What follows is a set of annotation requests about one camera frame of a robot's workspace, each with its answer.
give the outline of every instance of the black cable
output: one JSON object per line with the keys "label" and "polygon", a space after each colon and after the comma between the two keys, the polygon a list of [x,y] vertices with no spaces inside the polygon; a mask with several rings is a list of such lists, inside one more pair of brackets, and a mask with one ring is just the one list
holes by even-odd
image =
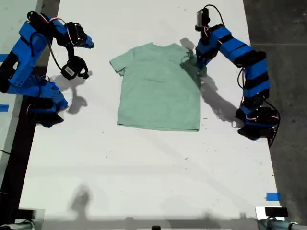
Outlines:
{"label": "black cable", "polygon": [[35,31],[34,33],[31,34],[30,36],[30,49],[31,49],[31,56],[34,56],[34,49],[33,49],[33,44],[32,44],[32,40],[33,40],[33,36],[35,34],[39,34],[39,31]]}
{"label": "black cable", "polygon": [[[40,34],[40,33],[39,33],[38,31],[36,31],[36,32],[32,33],[31,36],[30,36],[30,49],[31,49],[31,56],[32,56],[32,57],[34,56],[34,49],[33,49],[32,40],[33,40],[33,37],[34,37],[35,34]],[[54,53],[53,53],[53,51],[52,51],[50,42],[48,42],[48,47],[49,47],[49,50],[50,50],[50,52],[51,52],[51,55],[52,55],[53,60],[55,61],[56,65],[57,65],[57,67],[62,71],[62,68],[59,66],[59,64],[58,64],[58,62],[57,62],[57,59],[56,59],[56,57],[54,56]]]}
{"label": "black cable", "polygon": [[240,72],[238,74],[238,78],[236,79],[236,81],[238,82],[238,85],[240,86],[241,89],[243,89],[243,86],[240,85],[239,78],[240,78],[240,75],[241,75],[242,71],[243,71],[243,68],[241,68],[241,70],[240,70]]}
{"label": "black cable", "polygon": [[7,151],[1,150],[1,149],[0,149],[0,151],[6,153],[6,154],[8,154],[8,155],[10,155],[10,153],[7,152]]}
{"label": "black cable", "polygon": [[211,4],[206,5],[204,8],[206,8],[207,6],[211,6],[211,7],[215,8],[215,9],[217,10],[217,12],[219,13],[220,18],[221,18],[221,20],[222,20],[222,24],[223,24],[223,26],[225,26],[225,23],[224,23],[224,21],[223,21],[223,17],[222,17],[222,15],[221,15],[220,11],[218,10],[218,8],[217,8],[216,6],[214,6],[214,5],[211,5]]}
{"label": "black cable", "polygon": [[278,124],[277,124],[277,127],[276,127],[276,131],[274,133],[274,137],[271,140],[271,142],[269,143],[269,147],[271,147],[273,142],[275,141],[275,138],[276,138],[276,135],[277,135],[277,132],[278,132],[278,129],[279,129],[279,124],[280,124],[281,116],[280,116],[279,111],[271,103],[269,103],[267,100],[264,100],[264,101],[265,101],[266,104],[268,104],[270,107],[272,107],[276,111],[276,113],[278,114],[278,118],[279,118],[279,121],[278,121]]}
{"label": "black cable", "polygon": [[52,51],[52,48],[51,48],[51,44],[50,44],[50,43],[48,43],[48,47],[49,47],[49,49],[50,49],[50,53],[51,53],[51,55],[52,55],[52,58],[53,58],[54,62],[56,63],[56,65],[57,65],[57,67],[60,69],[60,71],[62,71],[62,68],[59,66],[59,64],[58,64],[58,62],[57,62],[57,59],[56,59],[56,57],[54,56],[54,53],[53,53],[53,51]]}

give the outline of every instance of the blue plastic part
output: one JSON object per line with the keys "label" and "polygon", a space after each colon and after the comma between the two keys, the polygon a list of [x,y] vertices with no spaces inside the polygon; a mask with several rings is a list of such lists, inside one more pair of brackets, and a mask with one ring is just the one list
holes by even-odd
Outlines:
{"label": "blue plastic part", "polygon": [[221,44],[220,51],[221,51],[221,53],[224,54],[224,56],[227,59],[230,59],[231,58],[230,53],[232,51],[234,51],[235,49],[238,49],[239,47],[243,46],[243,45],[245,45],[243,42],[234,38],[234,39],[229,40],[228,42]]}
{"label": "blue plastic part", "polygon": [[220,27],[211,33],[209,43],[216,47],[219,39],[227,35],[231,35],[231,32],[227,30],[226,27]]}
{"label": "blue plastic part", "polygon": [[250,125],[250,126],[261,126],[261,127],[272,127],[272,125],[269,124],[261,124],[261,123],[253,123],[250,122],[249,120],[245,120],[245,125]]}
{"label": "blue plastic part", "polygon": [[267,201],[280,201],[281,196],[280,193],[267,193],[266,200]]}
{"label": "blue plastic part", "polygon": [[234,51],[230,52],[230,54],[227,54],[227,55],[229,55],[229,60],[231,62],[234,62],[236,58],[238,58],[238,57],[240,57],[240,56],[242,56],[242,55],[244,55],[244,54],[246,54],[246,53],[248,53],[252,50],[253,49],[250,46],[245,45],[241,48],[235,49]]}
{"label": "blue plastic part", "polygon": [[[54,20],[53,23],[56,29],[63,35],[67,33],[67,28],[60,21]],[[18,66],[14,74],[8,79],[10,85],[6,93],[20,94],[32,97],[49,98],[52,100],[52,108],[35,109],[29,111],[37,113],[56,113],[68,107],[68,102],[64,95],[60,92],[55,83],[41,79],[33,74],[36,63],[39,60],[42,52],[49,44],[50,40],[36,31],[29,23],[25,22],[20,31],[20,38],[13,47],[10,55],[10,61],[17,60]],[[94,43],[90,36],[87,35],[84,48],[93,48]],[[5,61],[7,54],[0,54],[0,62]],[[5,110],[6,107],[0,107],[0,110]]]}
{"label": "blue plastic part", "polygon": [[9,110],[8,104],[0,104],[0,112],[7,112]]}
{"label": "blue plastic part", "polygon": [[[29,23],[24,23],[19,31],[19,34],[29,43],[31,34],[35,32],[36,30],[32,26],[30,26]],[[33,68],[36,66],[38,59],[40,58],[42,52],[47,46],[47,43],[48,41],[43,35],[39,33],[33,35],[32,46],[34,50],[34,56],[32,57],[30,46],[28,46],[24,41],[22,41],[21,38],[19,38],[19,40],[12,49],[12,53],[14,53],[18,57],[17,70],[15,71],[11,79],[9,79],[9,82],[13,86],[19,88],[23,85],[29,75],[33,72]]]}
{"label": "blue plastic part", "polygon": [[0,54],[0,62],[3,62],[7,56],[8,54]]}
{"label": "blue plastic part", "polygon": [[245,106],[240,106],[240,109],[247,115],[247,114],[250,114],[252,111],[247,109]]}

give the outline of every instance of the blue tape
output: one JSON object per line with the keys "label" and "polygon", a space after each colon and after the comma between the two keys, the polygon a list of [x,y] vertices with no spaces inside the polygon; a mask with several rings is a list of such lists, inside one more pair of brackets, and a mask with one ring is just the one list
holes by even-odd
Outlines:
{"label": "blue tape", "polygon": [[4,62],[8,54],[0,54],[0,62]]}
{"label": "blue tape", "polygon": [[267,201],[280,201],[280,193],[267,193]]}
{"label": "blue tape", "polygon": [[8,104],[0,104],[0,112],[7,112],[9,110]]}

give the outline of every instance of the wire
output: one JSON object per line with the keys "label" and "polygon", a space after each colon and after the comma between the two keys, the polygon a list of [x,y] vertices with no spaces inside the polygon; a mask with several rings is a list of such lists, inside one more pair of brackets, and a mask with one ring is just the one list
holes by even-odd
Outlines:
{"label": "wire", "polygon": [[211,6],[211,7],[215,8],[215,9],[217,10],[217,12],[218,12],[219,15],[220,15],[222,24],[223,24],[223,26],[225,26],[225,23],[224,23],[224,21],[223,21],[223,17],[222,17],[222,15],[221,15],[220,11],[218,10],[218,8],[217,8],[216,6],[214,6],[214,5],[211,5],[211,4],[206,5],[204,8],[206,8],[206,7],[208,7],[208,6]]}
{"label": "wire", "polygon": [[50,43],[48,43],[48,47],[49,47],[49,49],[50,49],[50,53],[51,53],[51,55],[52,55],[52,58],[53,58],[53,60],[54,60],[54,62],[56,63],[56,65],[57,65],[57,67],[60,69],[60,71],[62,71],[62,68],[59,66],[59,64],[58,64],[58,61],[57,61],[57,59],[56,59],[56,57],[55,57],[55,55],[54,55],[54,53],[53,53],[53,50],[52,50],[52,48],[51,48],[51,44]]}
{"label": "wire", "polygon": [[238,74],[238,78],[236,79],[236,81],[238,82],[238,85],[240,86],[241,89],[243,89],[243,86],[240,85],[239,78],[240,78],[240,75],[241,75],[242,71],[243,71],[243,68],[241,68],[241,70],[240,70],[240,72]]}
{"label": "wire", "polygon": [[35,34],[39,34],[39,31],[35,31],[34,33],[31,34],[30,36],[30,48],[31,48],[31,56],[34,57],[34,49],[33,49],[33,44],[32,44],[32,40],[33,40],[33,36]]}
{"label": "wire", "polygon": [[1,149],[0,149],[0,152],[3,152],[3,153],[6,153],[6,154],[10,155],[10,153],[9,153],[9,152],[4,151],[4,150],[1,150]]}
{"label": "wire", "polygon": [[40,78],[44,78],[44,79],[46,80],[46,77],[48,78],[48,81],[50,82],[50,77],[47,76],[47,75],[43,75],[43,76],[41,76]]}
{"label": "wire", "polygon": [[[51,18],[51,19],[49,20],[49,22],[48,22],[47,19],[46,19],[43,15],[40,15],[40,16],[41,16],[41,17],[45,20],[45,22],[47,22],[48,24],[49,24],[50,22],[52,22],[52,21],[60,20],[60,21],[62,21],[62,22],[64,23],[64,25],[66,25],[66,22],[65,22],[63,19],[59,18],[59,17]],[[66,26],[66,30],[67,30],[67,34],[68,34],[69,40],[71,41],[71,44],[74,46],[74,43],[72,42],[71,35],[70,35],[70,33],[69,33],[69,30],[68,30],[67,26]]]}
{"label": "wire", "polygon": [[265,103],[266,104],[268,104],[270,107],[272,107],[275,111],[276,111],[276,113],[278,114],[278,117],[279,117],[279,121],[278,121],[278,124],[277,124],[277,127],[276,127],[276,130],[275,130],[275,133],[274,133],[274,136],[273,136],[273,138],[272,138],[272,140],[271,140],[271,142],[269,143],[269,147],[271,147],[272,146],[272,144],[273,144],[273,142],[275,141],[275,138],[276,138],[276,135],[277,135],[277,132],[278,132],[278,129],[279,129],[279,125],[280,125],[280,120],[281,120],[281,116],[280,116],[280,113],[279,113],[279,111],[271,104],[271,103],[269,103],[267,100],[264,100],[265,101]]}
{"label": "wire", "polygon": [[32,106],[32,105],[34,105],[34,104],[33,104],[33,103],[29,104],[29,106],[27,107],[26,114],[28,114],[28,112],[29,112],[29,108],[30,108],[30,106]]}

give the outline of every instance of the black plastic part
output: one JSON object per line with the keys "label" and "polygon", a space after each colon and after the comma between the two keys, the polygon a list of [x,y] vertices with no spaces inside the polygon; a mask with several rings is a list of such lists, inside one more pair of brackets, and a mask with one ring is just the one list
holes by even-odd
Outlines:
{"label": "black plastic part", "polygon": [[33,104],[35,109],[51,109],[53,107],[53,101],[49,98],[37,98]]}
{"label": "black plastic part", "polygon": [[30,209],[19,209],[16,213],[16,219],[31,220],[35,217],[35,211]]}
{"label": "black plastic part", "polygon": [[288,210],[285,207],[265,207],[267,217],[288,217]]}
{"label": "black plastic part", "polygon": [[203,8],[201,16],[201,24],[202,26],[208,26],[209,22],[210,22],[209,10],[207,8]]}
{"label": "black plastic part", "polygon": [[250,110],[260,107],[263,101],[270,96],[270,90],[266,89],[253,97],[244,97],[243,105]]}
{"label": "black plastic part", "polygon": [[257,140],[261,137],[267,138],[270,142],[274,136],[275,130],[272,127],[260,127],[245,125],[238,130],[238,133],[250,140]]}
{"label": "black plastic part", "polygon": [[246,79],[244,89],[253,89],[261,83],[267,81],[269,79],[268,72],[265,72],[254,79]]}
{"label": "black plastic part", "polygon": [[242,56],[239,56],[235,59],[234,64],[237,67],[251,66],[260,62],[266,58],[266,53],[262,51],[251,50],[250,52],[245,53]]}
{"label": "black plastic part", "polygon": [[[195,48],[195,51],[196,51],[196,55],[200,53],[197,48]],[[219,52],[218,49],[212,49],[208,51],[207,53],[197,55],[197,59],[201,59],[203,62],[206,62],[207,60],[213,59],[217,55],[218,52]]]}
{"label": "black plastic part", "polygon": [[33,121],[41,124],[45,128],[50,128],[55,124],[61,123],[64,121],[57,113],[48,113],[48,114],[35,114]]}
{"label": "black plastic part", "polygon": [[61,74],[68,80],[74,79],[77,75],[84,79],[89,78],[87,65],[85,61],[78,56],[74,56],[68,60],[67,64],[62,68]]}
{"label": "black plastic part", "polygon": [[18,57],[13,52],[10,52],[2,65],[0,66],[0,91],[6,93],[10,87],[8,81],[15,73],[14,65],[18,62]]}
{"label": "black plastic part", "polygon": [[220,41],[221,43],[225,43],[225,42],[230,41],[230,40],[233,39],[233,38],[234,38],[234,37],[232,37],[232,35],[229,34],[229,35],[226,35],[225,37],[220,38],[219,41]]}
{"label": "black plastic part", "polygon": [[74,46],[83,46],[86,44],[86,33],[79,23],[69,22],[66,24],[66,27],[70,34],[70,39]]}
{"label": "black plastic part", "polygon": [[250,117],[256,117],[256,120],[251,120],[250,123],[264,124],[275,126],[279,123],[278,114],[270,107],[260,107],[249,114]]}
{"label": "black plastic part", "polygon": [[158,225],[152,226],[152,230],[161,230],[161,227]]}
{"label": "black plastic part", "polygon": [[[238,133],[251,139],[256,140],[260,137],[265,137],[270,142],[274,137],[274,133],[276,132],[275,126],[279,123],[279,119],[277,117],[277,112],[272,110],[269,107],[260,107],[251,114],[249,117],[256,117],[256,120],[250,120],[250,123],[254,123],[253,125],[245,125],[243,128],[238,130]],[[236,111],[236,118],[246,121],[246,115],[242,112],[241,109]]]}

